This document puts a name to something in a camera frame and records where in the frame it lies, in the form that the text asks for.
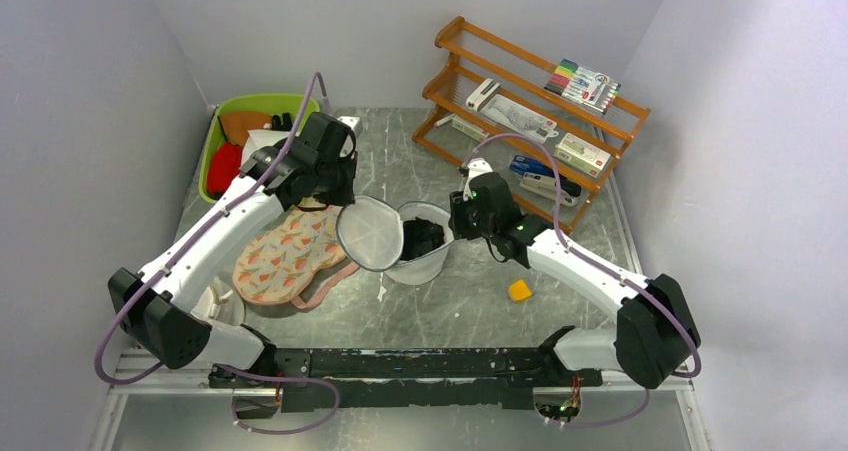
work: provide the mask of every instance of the red object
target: red object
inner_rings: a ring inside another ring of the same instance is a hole
[[[224,143],[215,151],[212,162],[209,163],[209,174],[206,176],[206,191],[215,199],[223,196],[230,183],[238,176],[241,165],[241,148]]]

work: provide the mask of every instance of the wooden rack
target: wooden rack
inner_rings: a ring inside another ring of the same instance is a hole
[[[470,39],[464,39],[466,37],[464,35],[471,35],[468,36]],[[504,66],[496,64],[493,60],[484,58],[482,56],[483,53],[472,52],[469,49],[469,46],[463,45],[466,41],[483,44],[485,47],[489,47],[489,45],[491,45],[493,47],[491,48],[493,53],[500,53],[502,57],[507,57],[513,61],[515,58],[518,58],[521,60],[521,64],[524,65],[524,67],[526,67],[525,63],[529,63],[533,67],[543,70],[548,77],[554,72],[557,66],[555,63],[547,61],[467,22],[462,16],[456,17],[436,35],[436,47],[448,50],[450,55],[448,56],[448,60],[444,68],[442,68],[439,74],[424,87],[422,95],[425,99],[433,101],[435,103],[435,107],[429,118],[421,124],[421,126],[413,134],[413,141],[430,149],[437,155],[446,159],[448,162],[459,165],[461,163],[459,158],[452,155],[448,150],[427,139],[427,134],[433,130],[433,126],[436,121],[450,113],[453,113],[456,116],[483,128],[490,135],[508,132],[504,128],[490,124],[488,121],[482,119],[479,115],[463,106],[461,103],[467,96],[457,96],[460,81],[476,86],[477,83],[481,83],[487,77],[493,78],[495,81],[501,83],[500,94],[502,96],[554,120],[560,130],[560,135],[564,134],[563,131],[572,133],[610,153],[610,161],[596,178],[583,174],[569,165],[557,161],[559,173],[562,176],[576,182],[588,192],[586,200],[578,208],[577,213],[573,216],[573,218],[570,221],[563,221],[560,223],[561,228],[567,233],[570,233],[574,230],[574,227],[577,225],[580,218],[583,217],[586,209],[589,207],[589,204],[591,204],[592,200],[601,190],[606,179],[609,177],[616,164],[618,164],[619,159],[621,159],[621,155],[633,141],[633,138],[635,138],[638,134],[645,120],[648,118],[648,115],[651,113],[651,110],[642,108],[630,101],[627,101],[626,99],[618,97],[613,101],[611,105],[612,109],[610,109],[606,116],[595,114],[592,111],[584,109],[578,104],[572,103],[571,101],[563,99],[562,97],[545,90],[544,85],[547,82],[547,79],[545,79],[542,83],[531,82],[527,78],[519,75],[517,71],[510,71]],[[470,68],[478,69],[482,73],[486,74],[486,76],[481,76],[480,74],[472,71]],[[633,120],[635,120],[635,124],[630,127],[629,130],[622,129],[619,125],[614,124],[610,119],[608,119],[611,114],[616,114],[612,112],[614,110],[619,115],[622,111],[632,115],[632,117],[634,117]],[[570,115],[572,118],[577,118],[591,126],[594,126],[596,130],[602,131],[603,135],[610,137],[611,142],[615,141],[616,143],[609,144],[596,138],[584,129],[580,129],[579,126],[575,126],[573,124],[573,120],[570,121],[569,119],[564,118],[564,114]],[[548,164],[547,158],[535,146],[515,139],[504,139],[503,141],[519,150],[522,154]],[[522,196],[515,194],[514,190],[513,196],[515,197],[516,202],[518,202],[519,205],[524,207],[526,210],[545,216],[549,220],[552,219],[549,209],[542,209],[536,206]]]

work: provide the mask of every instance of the gray marble table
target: gray marble table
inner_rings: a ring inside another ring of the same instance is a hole
[[[421,200],[448,209],[448,194],[460,185],[456,168],[411,139],[428,112],[395,108],[334,112],[363,119],[357,193],[393,206]],[[428,138],[455,150],[459,157],[475,144],[449,127],[434,130]],[[505,170],[514,153],[501,143],[491,148],[484,156],[493,168]],[[186,198],[179,235],[211,207],[199,198],[197,179]],[[613,263],[632,268],[615,206],[613,193],[602,190],[572,238]],[[228,262],[219,277],[231,282],[232,271],[233,263]],[[321,279],[319,274],[313,283]],[[507,287],[518,279],[524,279],[534,292],[522,303],[512,302],[507,295]],[[303,296],[311,295],[314,287]],[[516,263],[495,262],[478,240],[455,242],[441,274],[422,286],[399,284],[382,273],[360,270],[312,311],[300,312],[289,304],[248,304],[246,322],[280,347],[420,348],[536,346],[562,326],[595,328],[605,325],[607,318],[562,283]]]

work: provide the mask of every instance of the green basket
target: green basket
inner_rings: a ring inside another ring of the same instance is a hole
[[[258,111],[270,115],[290,113],[292,120],[294,120],[297,117],[297,110],[300,109],[301,101],[303,101],[302,94],[251,94],[249,96],[230,99],[218,106],[218,109],[215,110],[215,116],[212,117],[212,124],[209,125],[209,132],[206,134],[206,144],[203,145],[203,155],[200,158],[200,179],[197,183],[200,197],[208,203],[215,203],[217,201],[209,196],[209,193],[206,191],[206,177],[209,174],[209,164],[212,163],[212,157],[225,142],[224,131],[221,130],[218,116],[233,111]],[[318,101],[310,99],[309,104],[306,105],[306,114],[300,122],[300,129],[303,129],[306,118],[318,110]]]

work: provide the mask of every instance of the yellow block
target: yellow block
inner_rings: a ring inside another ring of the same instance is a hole
[[[525,283],[523,279],[519,279],[518,281],[512,283],[507,292],[509,293],[510,299],[512,299],[516,303],[524,301],[530,296],[533,296],[533,291],[530,291],[530,288],[527,286],[527,283]]]

